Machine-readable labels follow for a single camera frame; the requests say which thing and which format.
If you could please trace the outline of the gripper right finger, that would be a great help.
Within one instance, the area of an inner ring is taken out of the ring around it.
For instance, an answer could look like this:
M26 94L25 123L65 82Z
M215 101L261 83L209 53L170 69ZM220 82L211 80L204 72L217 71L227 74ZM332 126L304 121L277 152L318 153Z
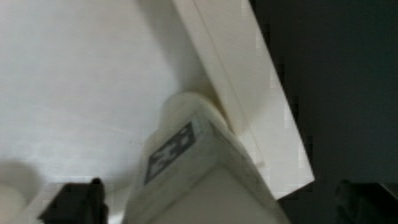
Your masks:
M336 189L336 224L398 224L398 183L353 183Z

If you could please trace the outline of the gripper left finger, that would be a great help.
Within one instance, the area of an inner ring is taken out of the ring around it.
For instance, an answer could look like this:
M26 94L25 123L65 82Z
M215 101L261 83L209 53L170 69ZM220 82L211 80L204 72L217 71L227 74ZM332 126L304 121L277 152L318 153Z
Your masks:
M89 183L67 183L37 217L42 224L108 224L105 184L99 178Z

